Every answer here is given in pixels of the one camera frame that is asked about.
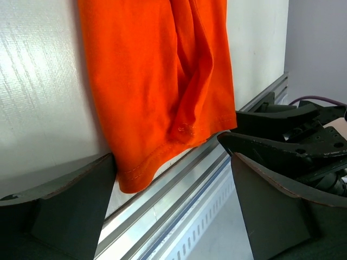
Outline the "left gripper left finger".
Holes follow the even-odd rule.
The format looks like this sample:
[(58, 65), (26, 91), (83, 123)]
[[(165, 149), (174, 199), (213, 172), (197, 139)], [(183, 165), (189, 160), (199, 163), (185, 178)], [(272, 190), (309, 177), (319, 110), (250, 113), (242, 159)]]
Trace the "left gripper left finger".
[(1, 198), (1, 259), (93, 259), (115, 182), (112, 154)]

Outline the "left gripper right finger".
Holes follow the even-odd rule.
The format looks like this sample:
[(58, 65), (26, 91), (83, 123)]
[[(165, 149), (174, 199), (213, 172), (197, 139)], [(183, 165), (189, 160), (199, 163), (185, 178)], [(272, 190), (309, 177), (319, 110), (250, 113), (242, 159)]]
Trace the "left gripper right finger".
[(346, 198), (232, 156), (254, 259), (346, 259)]

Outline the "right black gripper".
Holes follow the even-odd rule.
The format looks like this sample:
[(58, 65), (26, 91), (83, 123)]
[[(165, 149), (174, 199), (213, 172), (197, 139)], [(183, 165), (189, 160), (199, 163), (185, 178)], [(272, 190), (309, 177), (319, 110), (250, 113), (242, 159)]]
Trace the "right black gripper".
[[(280, 112), (237, 112), (236, 120), (232, 133), (217, 137), (230, 155), (243, 154), (300, 183), (346, 196), (346, 106), (301, 101)], [(282, 135), (285, 142), (273, 141)]]

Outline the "orange t shirt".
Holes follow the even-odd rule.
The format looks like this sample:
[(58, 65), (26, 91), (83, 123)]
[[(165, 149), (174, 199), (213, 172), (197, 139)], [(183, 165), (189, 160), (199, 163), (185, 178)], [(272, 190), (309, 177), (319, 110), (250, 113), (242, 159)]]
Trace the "orange t shirt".
[(92, 95), (124, 193), (236, 127), (226, 1), (78, 1)]

